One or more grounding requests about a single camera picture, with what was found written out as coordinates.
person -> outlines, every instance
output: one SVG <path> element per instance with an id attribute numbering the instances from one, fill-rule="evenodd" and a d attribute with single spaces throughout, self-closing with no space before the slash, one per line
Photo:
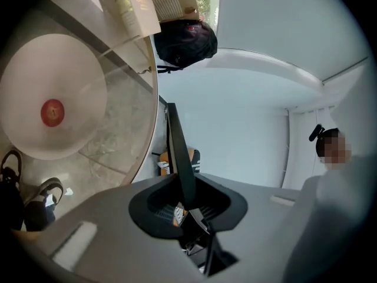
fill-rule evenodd
<path id="1" fill-rule="evenodd" d="M 52 177 L 23 201 L 19 192 L 21 179 L 22 155 L 12 149 L 2 159 L 0 168 L 0 205 L 5 221 L 15 231 L 20 231 L 24 222 L 28 232 L 43 231 L 55 221 L 54 209 L 62 198 L 63 185 Z"/>
<path id="2" fill-rule="evenodd" d="M 325 130 L 318 124 L 309 136 L 309 141 L 315 139 L 317 139 L 316 152 L 320 162 L 328 169 L 338 169 L 340 165 L 350 161 L 349 145 L 346 144 L 346 139 L 338 128 Z"/>

marble floor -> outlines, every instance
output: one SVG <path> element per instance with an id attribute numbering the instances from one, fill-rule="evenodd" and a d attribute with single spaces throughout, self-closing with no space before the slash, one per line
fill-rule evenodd
<path id="1" fill-rule="evenodd" d="M 26 42 L 44 34 L 59 33 L 78 38 L 53 19 L 32 9 L 19 24 L 5 53 L 0 55 L 0 75 L 12 55 Z M 93 47 L 85 43 L 95 55 Z M 156 98 L 150 90 L 130 77 L 123 68 L 107 58 L 101 58 L 108 99 L 105 117 L 94 138 L 78 153 L 58 160 L 37 160 L 23 156 L 21 195 L 27 197 L 38 185 L 51 177 L 60 179 L 64 196 L 55 209 L 61 217 L 93 194 L 119 186 L 127 172 L 143 158 L 142 147 L 148 141 L 153 124 Z M 166 149 L 165 106 L 158 105 L 155 135 L 151 144 L 154 152 Z M 0 127 L 0 157 L 12 147 Z M 133 182 L 158 175 L 157 157 L 148 155 Z M 104 165 L 110 165 L 119 172 Z"/>

glass table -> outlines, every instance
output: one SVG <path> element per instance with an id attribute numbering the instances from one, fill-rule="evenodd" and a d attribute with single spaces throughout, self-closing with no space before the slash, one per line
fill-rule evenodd
<path id="1" fill-rule="evenodd" d="M 38 0 L 3 50 L 1 74 L 24 44 L 46 34 L 69 35 L 85 44 L 98 58 L 107 88 L 105 116 L 82 149 L 57 160 L 23 156 L 21 195 L 51 177 L 59 178 L 64 187 L 55 209 L 59 218 L 93 194 L 134 180 L 156 125 L 157 73 L 150 39 L 117 46 L 124 41 L 124 29 L 106 16 L 95 0 Z M 5 155 L 10 147 L 1 130 L 0 154 Z"/>

person's leg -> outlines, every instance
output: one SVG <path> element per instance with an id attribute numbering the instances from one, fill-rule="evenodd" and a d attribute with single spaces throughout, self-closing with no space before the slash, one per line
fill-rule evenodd
<path id="1" fill-rule="evenodd" d="M 43 231 L 55 221 L 54 209 L 63 191 L 60 180 L 53 177 L 41 184 L 36 194 L 25 202 L 25 225 L 28 232 Z"/>
<path id="2" fill-rule="evenodd" d="M 16 230 L 21 229 L 24 221 L 24 203 L 19 195 L 21 174 L 21 154 L 16 150 L 10 150 L 0 166 L 0 210 L 5 223 Z"/>

shoe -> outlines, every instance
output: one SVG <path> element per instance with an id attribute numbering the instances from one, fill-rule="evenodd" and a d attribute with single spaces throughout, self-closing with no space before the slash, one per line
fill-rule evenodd
<path id="1" fill-rule="evenodd" d="M 22 177 L 22 156 L 17 149 L 10 150 L 2 159 L 0 167 L 0 180 L 13 183 L 19 190 Z"/>
<path id="2" fill-rule="evenodd" d="M 31 195 L 25 202 L 25 207 L 32 201 L 45 202 L 45 206 L 57 205 L 62 198 L 64 188 L 60 180 L 56 177 L 46 180 L 38 190 Z"/>

